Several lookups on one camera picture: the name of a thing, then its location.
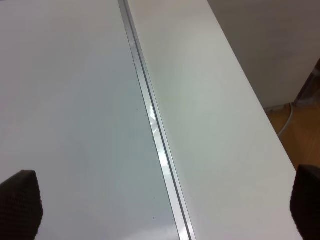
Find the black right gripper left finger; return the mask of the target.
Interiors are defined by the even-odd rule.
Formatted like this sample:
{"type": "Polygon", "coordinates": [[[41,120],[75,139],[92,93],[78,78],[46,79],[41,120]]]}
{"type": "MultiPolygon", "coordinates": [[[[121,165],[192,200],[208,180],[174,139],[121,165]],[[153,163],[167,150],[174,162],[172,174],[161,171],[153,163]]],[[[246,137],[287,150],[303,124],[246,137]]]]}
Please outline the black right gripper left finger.
{"type": "Polygon", "coordinates": [[[34,170],[21,170],[0,184],[0,238],[34,240],[44,215],[34,170]]]}

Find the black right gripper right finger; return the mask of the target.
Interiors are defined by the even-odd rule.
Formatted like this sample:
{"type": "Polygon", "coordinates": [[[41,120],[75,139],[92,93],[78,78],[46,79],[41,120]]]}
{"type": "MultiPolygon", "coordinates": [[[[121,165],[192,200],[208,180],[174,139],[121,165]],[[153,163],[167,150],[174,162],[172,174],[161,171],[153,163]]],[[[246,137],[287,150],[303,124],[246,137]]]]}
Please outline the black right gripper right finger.
{"type": "Polygon", "coordinates": [[[320,238],[320,168],[299,165],[293,184],[290,212],[304,240],[320,238]]]}

